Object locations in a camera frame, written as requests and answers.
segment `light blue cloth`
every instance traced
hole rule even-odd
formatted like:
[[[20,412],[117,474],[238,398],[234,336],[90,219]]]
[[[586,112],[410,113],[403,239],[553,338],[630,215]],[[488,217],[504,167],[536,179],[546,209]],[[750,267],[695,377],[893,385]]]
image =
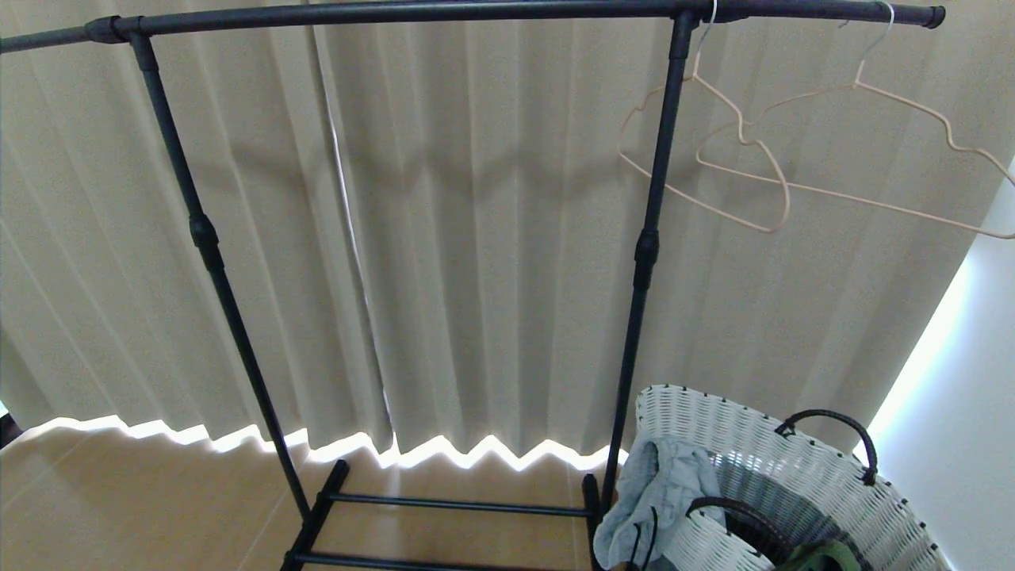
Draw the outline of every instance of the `light blue cloth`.
[[[653,438],[638,433],[617,480],[617,503],[603,518],[593,540],[596,559],[604,569],[627,561],[640,566],[649,553],[654,525],[658,528],[649,562],[659,559],[663,547],[673,540],[677,525],[684,521],[691,502],[721,493],[716,469],[704,448],[674,437]],[[656,508],[658,523],[653,521],[652,508]],[[719,508],[706,508],[706,513],[724,521]],[[641,528],[640,538],[636,526]]]

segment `drawstring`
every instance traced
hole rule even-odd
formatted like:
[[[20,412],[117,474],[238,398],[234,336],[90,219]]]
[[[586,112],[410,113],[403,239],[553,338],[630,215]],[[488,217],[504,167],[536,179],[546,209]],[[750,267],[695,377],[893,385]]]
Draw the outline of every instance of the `drawstring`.
[[[634,554],[637,553],[638,542],[641,541],[641,526],[637,523],[634,524],[634,529],[637,532],[634,534],[634,548],[631,549],[631,556],[627,560],[627,566],[624,567],[624,571],[633,571],[634,568]],[[652,557],[652,550],[656,547],[656,532],[659,531],[659,513],[656,508],[652,508],[652,540],[649,542],[649,552],[645,554],[645,562],[641,563],[640,570],[645,571],[649,567],[649,559]]]

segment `clothing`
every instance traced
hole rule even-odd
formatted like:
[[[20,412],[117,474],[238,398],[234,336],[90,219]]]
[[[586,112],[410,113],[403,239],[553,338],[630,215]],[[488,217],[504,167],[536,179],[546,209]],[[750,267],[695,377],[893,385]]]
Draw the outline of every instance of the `clothing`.
[[[642,565],[659,559],[691,502],[722,496],[704,448],[645,433],[634,439],[617,480],[617,503],[593,540],[596,559],[604,569],[627,561]],[[705,513],[724,521],[720,508],[705,508]]]
[[[797,547],[774,571],[860,571],[860,563],[849,546],[825,540]]]

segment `laundry basket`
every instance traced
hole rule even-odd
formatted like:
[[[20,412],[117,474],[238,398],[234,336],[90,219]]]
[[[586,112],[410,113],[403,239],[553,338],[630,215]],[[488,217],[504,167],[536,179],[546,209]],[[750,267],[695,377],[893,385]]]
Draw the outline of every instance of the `laundry basket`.
[[[757,510],[792,545],[838,540],[854,551],[864,569],[948,569],[906,500],[877,476],[873,443],[849,417],[806,411],[784,423],[678,385],[650,386],[635,407],[639,432],[674,436],[708,450],[723,496]],[[813,416],[830,417],[857,430],[870,468],[795,431],[797,422]],[[706,519],[689,513],[673,542],[663,547],[679,571],[773,567],[758,550]],[[713,553],[702,559],[695,546]]]

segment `clothes hanger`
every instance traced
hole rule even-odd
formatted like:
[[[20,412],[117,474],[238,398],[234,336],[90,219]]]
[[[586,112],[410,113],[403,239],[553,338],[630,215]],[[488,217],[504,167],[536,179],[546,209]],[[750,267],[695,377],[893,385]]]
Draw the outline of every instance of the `clothes hanger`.
[[[699,64],[701,62],[701,46],[704,44],[704,39],[708,35],[708,31],[712,29],[712,26],[715,25],[715,23],[716,23],[716,12],[718,10],[719,10],[719,0],[713,0],[713,3],[712,3],[712,19],[708,20],[707,27],[704,28],[704,31],[701,33],[701,38],[698,40],[697,52],[694,54],[694,65],[693,65],[691,74],[689,76],[687,76],[687,77],[684,77],[684,83],[690,81],[690,82],[694,82],[694,83],[700,84],[702,87],[704,87],[705,89],[707,89],[712,94],[714,94],[717,97],[719,97],[720,100],[722,100],[724,103],[726,103],[726,105],[729,106],[731,110],[733,110],[733,112],[737,115],[737,120],[736,121],[734,121],[732,123],[727,123],[724,127],[727,127],[727,126],[730,126],[730,125],[733,125],[734,123],[736,123],[738,125],[738,128],[737,128],[737,139],[740,142],[740,144],[742,146],[757,146],[757,147],[761,148],[762,151],[764,151],[765,156],[768,157],[768,161],[771,163],[772,168],[775,170],[775,175],[777,176],[777,179],[763,179],[763,180],[770,181],[770,182],[773,182],[775,184],[782,185],[782,187],[783,187],[783,214],[780,217],[779,222],[775,223],[774,225],[772,225],[770,227],[769,226],[763,226],[763,225],[760,225],[760,224],[756,224],[756,223],[754,223],[754,222],[752,222],[750,220],[746,220],[744,218],[741,218],[741,217],[739,217],[739,216],[737,216],[735,214],[731,214],[731,213],[729,213],[729,212],[727,212],[725,210],[721,210],[720,208],[717,208],[717,207],[715,207],[715,206],[713,206],[710,204],[706,204],[705,202],[703,202],[703,201],[701,201],[701,200],[699,200],[697,198],[694,198],[693,196],[691,196],[689,194],[686,194],[686,193],[678,190],[676,187],[674,187],[674,186],[672,186],[670,184],[666,185],[666,189],[670,190],[670,191],[672,191],[674,193],[676,193],[677,196],[680,196],[681,198],[684,198],[686,200],[691,201],[694,204],[697,204],[698,206],[701,206],[702,208],[708,210],[709,212],[719,214],[720,216],[723,216],[725,218],[729,218],[729,219],[731,219],[731,220],[733,220],[733,221],[735,221],[735,222],[737,222],[739,224],[743,224],[743,225],[745,225],[747,227],[750,227],[752,229],[756,229],[758,231],[763,231],[765,233],[774,233],[775,231],[779,230],[779,228],[783,227],[783,224],[786,223],[787,218],[790,217],[790,184],[786,180],[786,174],[783,173],[783,168],[779,165],[779,161],[775,160],[775,156],[772,155],[772,153],[771,153],[770,150],[768,150],[768,146],[766,144],[764,144],[764,142],[762,142],[760,140],[756,140],[756,139],[748,140],[746,137],[744,137],[744,124],[745,124],[745,121],[744,121],[744,114],[740,111],[740,108],[738,108],[732,100],[730,100],[729,97],[727,97],[725,94],[723,94],[722,91],[720,91],[719,89],[717,89],[710,83],[708,83],[707,81],[705,81],[704,79],[702,79],[700,75],[698,75],[698,67],[699,67]],[[635,106],[634,109],[631,109],[630,113],[627,114],[627,118],[624,119],[623,124],[620,126],[620,134],[617,137],[617,154],[619,154],[620,157],[624,159],[624,161],[626,161],[628,164],[630,164],[631,166],[633,166],[637,171],[641,172],[646,176],[649,176],[650,179],[652,177],[652,173],[650,173],[649,170],[642,168],[637,162],[635,162],[629,156],[627,156],[627,154],[624,153],[623,150],[621,150],[620,143],[621,143],[621,141],[623,141],[624,131],[627,129],[627,124],[630,123],[630,120],[631,120],[632,117],[634,117],[634,114],[640,113],[640,112],[645,111],[645,108],[648,104],[649,99],[652,98],[653,95],[659,93],[662,90],[663,90],[663,86],[660,86],[660,87],[656,87],[655,89],[649,91],[646,94],[645,99],[641,101],[641,103],[638,104],[637,106]],[[716,132],[714,131],[713,133],[709,134],[709,137],[713,136],[713,135],[715,135],[715,134],[716,134]]]
[[[874,50],[875,46],[877,46],[878,44],[880,44],[881,41],[884,40],[886,35],[888,35],[888,32],[891,30],[892,24],[895,23],[895,8],[893,8],[891,4],[889,4],[888,2],[885,2],[884,0],[873,0],[873,1],[876,2],[876,3],[878,3],[878,4],[882,4],[885,7],[887,7],[888,11],[891,13],[891,17],[888,20],[888,26],[885,27],[884,32],[873,44],[871,44],[870,46],[868,46],[867,50],[864,52],[864,56],[860,60],[860,65],[857,68],[857,75],[855,76],[855,78],[854,78],[853,81],[851,81],[849,83],[843,83],[843,84],[840,84],[840,85],[834,85],[832,87],[827,87],[827,88],[824,88],[824,89],[819,89],[819,90],[816,90],[816,91],[809,91],[807,93],[803,93],[803,94],[800,94],[800,95],[794,95],[792,97],[783,99],[783,100],[777,101],[775,103],[772,103],[772,104],[768,105],[767,108],[765,108],[764,110],[762,110],[761,113],[757,116],[757,118],[755,118],[753,121],[743,121],[743,122],[737,121],[737,122],[726,123],[725,125],[722,125],[719,128],[717,128],[716,130],[714,130],[710,133],[708,133],[708,135],[704,138],[703,141],[701,141],[701,144],[698,145],[697,149],[695,150],[695,152],[694,152],[694,158],[700,164],[703,164],[703,165],[708,166],[710,168],[715,168],[715,169],[718,169],[718,170],[723,170],[723,171],[730,172],[730,173],[733,173],[733,174],[739,174],[739,175],[742,175],[742,176],[745,176],[745,177],[748,177],[748,179],[752,179],[752,180],[756,180],[756,181],[769,182],[769,183],[779,183],[780,181],[777,181],[775,179],[771,179],[771,177],[768,177],[768,176],[762,176],[762,175],[759,175],[759,174],[754,174],[754,173],[746,172],[746,171],[743,171],[743,170],[738,170],[736,168],[731,168],[729,166],[724,166],[722,164],[716,164],[714,162],[708,162],[708,161],[704,160],[703,158],[701,158],[701,150],[704,148],[705,144],[707,144],[708,140],[712,137],[714,137],[715,135],[717,135],[721,131],[724,131],[727,128],[733,126],[734,123],[737,124],[737,129],[738,130],[742,130],[743,129],[743,125],[747,125],[747,126],[757,125],[758,123],[761,122],[762,119],[764,119],[764,116],[769,111],[771,111],[771,110],[773,110],[773,109],[775,109],[777,106],[782,106],[782,105],[784,105],[786,103],[789,103],[789,102],[792,102],[792,101],[796,101],[796,100],[800,100],[800,99],[804,99],[804,98],[808,98],[808,97],[812,97],[812,96],[815,96],[815,95],[820,95],[820,94],[832,92],[832,91],[839,91],[839,90],[844,90],[844,89],[857,89],[857,88],[860,88],[860,89],[864,89],[864,90],[870,91],[870,92],[872,92],[874,94],[887,97],[887,98],[889,98],[891,100],[898,101],[898,102],[900,102],[902,104],[905,104],[906,106],[910,106],[912,109],[916,109],[917,111],[921,111],[921,112],[923,112],[923,113],[925,113],[927,115],[930,115],[931,117],[934,117],[935,119],[937,119],[938,121],[940,121],[942,125],[944,125],[944,128],[945,128],[945,140],[946,140],[948,146],[952,150],[954,150],[956,152],[967,152],[967,153],[978,154],[979,156],[983,156],[984,158],[987,158],[992,164],[994,164],[995,167],[997,167],[998,170],[1000,170],[1005,175],[1006,179],[1008,179],[1013,185],[1015,185],[1015,174],[1013,174],[1010,170],[1008,170],[1007,168],[1005,168],[1005,166],[1003,164],[1001,164],[1001,162],[993,154],[991,154],[987,150],[984,150],[983,148],[965,147],[965,146],[959,146],[959,145],[957,145],[955,143],[954,138],[952,137],[951,122],[948,120],[947,117],[945,117],[941,113],[939,113],[939,112],[937,112],[937,111],[935,111],[935,110],[933,110],[933,109],[931,109],[931,108],[929,108],[927,105],[924,105],[922,103],[919,103],[919,102],[910,100],[910,99],[907,99],[907,98],[902,97],[900,95],[896,95],[895,93],[892,93],[892,92],[889,92],[889,91],[885,91],[884,89],[881,89],[879,87],[875,87],[875,86],[870,85],[868,83],[864,83],[861,80],[861,76],[864,73],[864,67],[867,64],[867,58],[870,56],[871,51]],[[868,198],[861,198],[859,196],[853,196],[853,195],[850,195],[850,194],[843,194],[843,193],[840,193],[840,192],[834,192],[834,191],[826,190],[826,189],[823,189],[823,188],[817,188],[817,187],[813,187],[813,186],[807,186],[807,185],[796,184],[796,183],[790,183],[789,186],[791,186],[793,188],[796,188],[796,189],[800,189],[800,190],[807,190],[807,191],[810,191],[810,192],[816,192],[816,193],[824,194],[824,195],[827,195],[827,196],[833,196],[835,198],[843,198],[845,200],[853,200],[854,202],[860,202],[860,203],[863,203],[863,204],[869,204],[871,206],[877,206],[879,208],[885,208],[885,209],[888,209],[888,210],[893,210],[895,212],[901,212],[903,214],[909,214],[909,215],[912,215],[912,216],[921,217],[921,218],[928,219],[928,220],[933,220],[933,221],[936,221],[936,222],[941,222],[941,223],[948,224],[948,225],[951,225],[951,226],[960,227],[960,228],[963,228],[963,229],[969,229],[969,230],[975,231],[976,233],[983,233],[985,235],[990,235],[990,236],[993,236],[993,237],[1000,237],[1002,239],[1011,239],[1011,238],[1015,237],[1015,233],[1002,233],[1002,232],[990,230],[990,229],[987,229],[987,228],[984,228],[984,227],[980,227],[980,226],[975,226],[975,225],[972,225],[972,224],[967,224],[965,222],[960,222],[960,221],[957,221],[957,220],[952,220],[950,218],[944,218],[944,217],[941,217],[941,216],[936,216],[934,214],[928,214],[927,212],[921,212],[919,210],[913,210],[913,209],[910,209],[910,208],[903,208],[901,206],[895,206],[894,204],[887,204],[885,202],[879,202],[877,200],[871,200],[871,199],[868,199]]]

